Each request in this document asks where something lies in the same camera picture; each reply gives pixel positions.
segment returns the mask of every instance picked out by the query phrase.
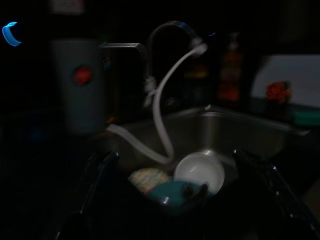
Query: bottle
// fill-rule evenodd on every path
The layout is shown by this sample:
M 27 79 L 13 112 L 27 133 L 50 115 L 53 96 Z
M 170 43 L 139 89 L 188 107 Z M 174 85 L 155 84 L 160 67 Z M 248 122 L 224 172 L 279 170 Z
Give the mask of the bottle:
M 240 99 L 240 77 L 242 73 L 243 55 L 238 52 L 239 33 L 230 34 L 230 44 L 227 53 L 223 55 L 218 84 L 217 98 L 222 102 L 236 103 Z

